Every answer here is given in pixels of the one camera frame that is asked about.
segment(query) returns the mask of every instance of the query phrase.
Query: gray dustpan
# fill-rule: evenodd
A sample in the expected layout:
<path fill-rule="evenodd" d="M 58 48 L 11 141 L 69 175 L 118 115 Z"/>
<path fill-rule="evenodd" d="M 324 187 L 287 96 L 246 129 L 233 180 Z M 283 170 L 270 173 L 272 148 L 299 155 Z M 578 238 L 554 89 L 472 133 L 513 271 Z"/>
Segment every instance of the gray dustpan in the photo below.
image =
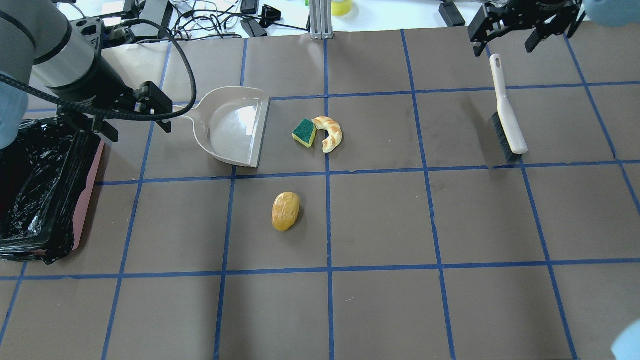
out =
<path fill-rule="evenodd" d="M 180 118 L 192 121 L 196 141 L 214 158 L 258 167 L 268 110 L 269 97 L 262 90 L 228 86 L 209 92 Z"/>

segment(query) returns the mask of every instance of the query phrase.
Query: black trash bag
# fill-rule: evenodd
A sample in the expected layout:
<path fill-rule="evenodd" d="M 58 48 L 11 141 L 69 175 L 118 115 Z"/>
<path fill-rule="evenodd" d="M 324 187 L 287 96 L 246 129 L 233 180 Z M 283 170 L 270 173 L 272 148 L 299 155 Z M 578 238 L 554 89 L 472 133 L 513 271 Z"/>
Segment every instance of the black trash bag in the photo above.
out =
<path fill-rule="evenodd" d="M 0 150 L 0 259 L 42 260 L 71 253 L 73 217 L 100 137 L 57 118 L 25 120 Z"/>

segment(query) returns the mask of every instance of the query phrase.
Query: yellow sponge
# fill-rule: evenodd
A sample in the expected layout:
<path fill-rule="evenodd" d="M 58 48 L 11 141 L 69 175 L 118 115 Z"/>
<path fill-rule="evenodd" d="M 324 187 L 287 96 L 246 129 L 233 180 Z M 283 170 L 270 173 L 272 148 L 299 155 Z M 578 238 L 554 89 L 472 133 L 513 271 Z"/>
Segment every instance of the yellow sponge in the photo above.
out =
<path fill-rule="evenodd" d="M 314 123 L 304 119 L 300 125 L 296 127 L 292 135 L 294 140 L 297 142 L 306 147 L 311 147 L 311 145 L 314 144 L 314 139 L 316 138 L 316 131 L 317 129 Z"/>

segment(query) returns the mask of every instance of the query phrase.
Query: cleaning brush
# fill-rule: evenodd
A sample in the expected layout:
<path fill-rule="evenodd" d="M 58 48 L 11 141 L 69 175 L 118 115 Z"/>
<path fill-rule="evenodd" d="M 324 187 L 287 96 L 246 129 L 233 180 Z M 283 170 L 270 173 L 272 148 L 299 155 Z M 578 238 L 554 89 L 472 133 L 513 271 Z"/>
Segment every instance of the cleaning brush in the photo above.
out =
<path fill-rule="evenodd" d="M 498 112 L 493 114 L 491 122 L 493 122 L 493 128 L 498 135 L 500 148 L 507 163 L 516 163 L 520 161 L 522 154 L 525 154 L 529 149 L 522 136 L 516 114 L 507 97 L 507 88 L 504 85 L 504 73 L 502 71 L 502 58 L 499 54 L 493 54 L 489 61 L 491 62 L 495 96 L 498 100 Z"/>

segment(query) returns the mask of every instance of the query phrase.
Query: brush handle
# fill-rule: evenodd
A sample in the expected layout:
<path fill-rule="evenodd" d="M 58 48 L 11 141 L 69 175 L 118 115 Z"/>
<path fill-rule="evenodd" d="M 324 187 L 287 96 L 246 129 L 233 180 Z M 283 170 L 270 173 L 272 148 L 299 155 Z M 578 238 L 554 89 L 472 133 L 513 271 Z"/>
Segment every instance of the brush handle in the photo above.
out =
<path fill-rule="evenodd" d="M 504 72 L 502 71 L 502 58 L 500 54 L 493 54 L 489 59 L 491 63 L 491 73 L 493 74 L 493 85 L 495 86 L 495 96 L 498 100 L 498 116 L 500 123 L 507 136 L 507 141 L 514 154 L 524 154 L 529 150 L 527 143 L 522 136 L 522 131 L 518 125 L 516 113 L 511 107 L 507 97 L 507 88 L 504 84 Z"/>

